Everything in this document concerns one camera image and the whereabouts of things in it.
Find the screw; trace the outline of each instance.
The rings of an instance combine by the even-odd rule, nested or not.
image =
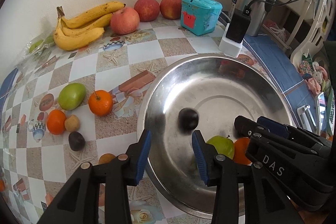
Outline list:
[[[253,137],[261,138],[261,134],[260,133],[253,133]]]
[[[81,165],[81,168],[82,169],[88,169],[90,167],[90,163],[89,162],[84,162],[84,163],[82,163],[82,165]]]
[[[263,164],[260,161],[256,161],[253,163],[253,166],[256,167],[257,169],[260,169],[263,166]]]
[[[223,160],[225,160],[225,156],[222,155],[222,154],[218,154],[218,155],[216,155],[216,160],[223,161]]]
[[[118,156],[118,160],[127,160],[128,156],[126,154],[121,154]]]

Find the banana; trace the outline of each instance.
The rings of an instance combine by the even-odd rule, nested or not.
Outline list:
[[[122,2],[112,1],[112,2],[99,5],[97,7],[94,7],[90,10],[87,10],[83,14],[80,14],[79,16],[76,16],[72,19],[66,19],[63,16],[62,20],[68,28],[76,29],[106,14],[114,13],[117,10],[124,8],[125,6],[126,4]]]
[[[90,25],[80,28],[80,29],[69,29],[66,26],[62,26],[62,31],[66,36],[69,37],[75,37],[77,35],[80,35],[88,30],[92,30],[93,28],[102,28],[102,27],[106,27],[107,25],[110,24],[111,21],[111,17],[112,17],[112,13],[104,15],[100,18],[98,18],[97,20],[95,20],[94,22],[92,22]]]
[[[67,37],[62,31],[61,21],[64,16],[62,7],[57,7],[57,13],[58,21],[53,37],[56,45],[65,51],[72,51],[84,47],[98,39],[104,33],[104,28],[93,28],[76,37]]]

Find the teal box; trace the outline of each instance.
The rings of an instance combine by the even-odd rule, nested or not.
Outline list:
[[[214,0],[182,0],[181,26],[195,35],[213,32],[222,8]]]

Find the table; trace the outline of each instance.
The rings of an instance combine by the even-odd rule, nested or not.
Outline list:
[[[197,37],[180,26],[180,20],[159,17],[141,22],[139,29],[125,36],[107,28],[103,37],[87,47],[66,52],[52,47],[34,66],[14,76],[1,115],[0,177],[6,189],[3,197],[23,224],[36,223],[71,174],[85,161],[97,164],[105,153],[122,154],[137,141],[137,113],[153,79],[166,67],[184,57],[219,53],[225,27],[217,23],[212,33]],[[243,47],[240,60],[270,77],[253,55]],[[83,151],[74,152],[68,132],[52,135],[45,128],[51,110],[59,108],[57,97],[68,83],[82,83],[86,96],[79,107],[66,115],[79,117],[78,130],[86,140]],[[94,90],[113,95],[112,112],[97,117],[88,107]],[[41,102],[47,94],[50,108]],[[34,131],[42,128],[43,134]],[[170,204],[148,176],[138,187],[128,187],[134,223],[210,223],[188,215]],[[100,186],[99,222],[104,224],[105,186]]]

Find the bowl rim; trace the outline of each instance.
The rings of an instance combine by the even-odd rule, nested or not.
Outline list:
[[[150,87],[148,88],[145,96],[143,97],[143,100],[142,100],[142,103],[141,103],[141,106],[140,106],[139,115],[138,115],[138,119],[137,119],[137,130],[136,130],[137,140],[139,140],[139,138],[142,134],[142,131],[144,130],[144,121],[145,121],[146,112],[147,112],[147,109],[148,109],[148,104],[149,104],[150,98],[152,97],[153,93],[155,92],[155,90],[157,89],[157,87],[159,86],[161,81],[171,71],[173,71],[175,68],[177,68],[177,67],[179,67],[179,66],[181,66],[181,65],[183,65],[187,62],[190,62],[190,61],[193,61],[193,60],[198,60],[198,59],[204,59],[204,58],[221,58],[223,60],[232,60],[234,62],[237,62],[237,63],[239,63],[243,66],[246,66],[246,67],[254,70],[259,76],[261,76],[264,80],[266,80],[266,82],[271,86],[271,88],[278,95],[281,102],[283,103],[283,106],[285,107],[287,116],[289,118],[289,125],[291,125],[291,126],[293,125],[291,112],[290,112],[290,110],[287,106],[287,103],[286,103],[285,99],[283,98],[281,92],[279,92],[279,90],[274,86],[274,84],[270,80],[268,80],[266,77],[264,77],[258,70],[256,70],[252,66],[247,65],[246,63],[240,61],[239,59],[236,59],[236,58],[233,58],[233,57],[229,57],[229,56],[225,56],[225,55],[221,55],[221,54],[197,54],[197,55],[192,55],[192,56],[182,58],[181,60],[178,60],[178,61],[174,62],[173,64],[171,64],[167,68],[165,68],[153,80],[153,82],[150,85]],[[161,181],[159,180],[159,178],[155,174],[155,172],[152,168],[151,162],[149,160],[149,157],[147,159],[146,172],[147,172],[151,182],[154,184],[154,186],[164,196],[164,198],[166,198],[170,203],[172,203],[172,205],[174,205],[178,209],[182,210],[183,212],[188,213],[188,214],[193,215],[193,216],[196,216],[196,217],[205,218],[205,219],[211,219],[212,218],[212,214],[195,210],[194,208],[190,207],[189,205],[187,205],[187,204],[181,202],[180,200],[178,200],[177,198],[175,198],[173,196],[173,194],[166,187],[164,187],[164,185],[161,183]],[[244,215],[244,214],[245,214],[245,210],[239,212],[239,216]]]

